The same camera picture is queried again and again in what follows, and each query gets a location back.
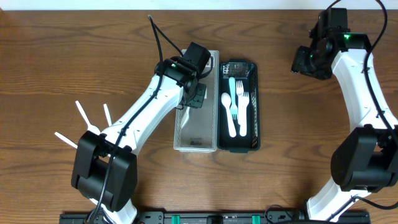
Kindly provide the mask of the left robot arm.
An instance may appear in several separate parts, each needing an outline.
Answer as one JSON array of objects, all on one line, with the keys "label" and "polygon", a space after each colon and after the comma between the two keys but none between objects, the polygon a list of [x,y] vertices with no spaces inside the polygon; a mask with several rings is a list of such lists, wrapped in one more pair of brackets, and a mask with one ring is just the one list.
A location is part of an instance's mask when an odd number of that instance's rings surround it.
[{"label": "left robot arm", "polygon": [[132,223],[131,197],[137,185],[137,157],[163,118],[178,105],[201,108],[206,86],[200,83],[213,64],[211,53],[192,42],[179,57],[164,60],[141,97],[111,126],[89,128],[79,139],[71,185],[100,206],[85,223]]}]

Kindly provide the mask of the white plastic fork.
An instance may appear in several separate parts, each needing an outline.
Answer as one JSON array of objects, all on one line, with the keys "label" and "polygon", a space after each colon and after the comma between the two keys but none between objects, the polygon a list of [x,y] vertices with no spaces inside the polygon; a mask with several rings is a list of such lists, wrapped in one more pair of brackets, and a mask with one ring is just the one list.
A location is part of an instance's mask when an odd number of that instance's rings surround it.
[{"label": "white plastic fork", "polygon": [[239,119],[238,123],[240,125],[239,128],[239,134],[240,136],[246,136],[247,135],[247,107],[249,104],[249,93],[244,92],[243,95],[239,99],[239,108],[238,108],[238,114],[239,114]]},{"label": "white plastic fork", "polygon": [[238,124],[241,125],[242,123],[242,97],[244,93],[243,82],[238,80],[236,82],[236,94],[238,96]]},{"label": "white plastic fork", "polygon": [[236,105],[236,80],[235,80],[235,78],[229,77],[228,84],[229,84],[230,97],[231,97],[230,112],[231,112],[232,118],[237,120],[238,107]]}]

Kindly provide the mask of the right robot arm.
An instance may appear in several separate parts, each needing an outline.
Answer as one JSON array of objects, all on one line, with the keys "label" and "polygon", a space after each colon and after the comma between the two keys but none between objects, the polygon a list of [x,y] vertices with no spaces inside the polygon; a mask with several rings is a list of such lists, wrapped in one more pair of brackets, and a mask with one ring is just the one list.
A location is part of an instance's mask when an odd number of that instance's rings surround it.
[{"label": "right robot arm", "polygon": [[306,220],[338,222],[359,198],[397,183],[397,118],[376,77],[371,43],[351,32],[347,10],[319,13],[312,43],[300,46],[291,71],[319,80],[336,77],[349,115],[350,134],[331,158],[331,178],[306,204]]}]

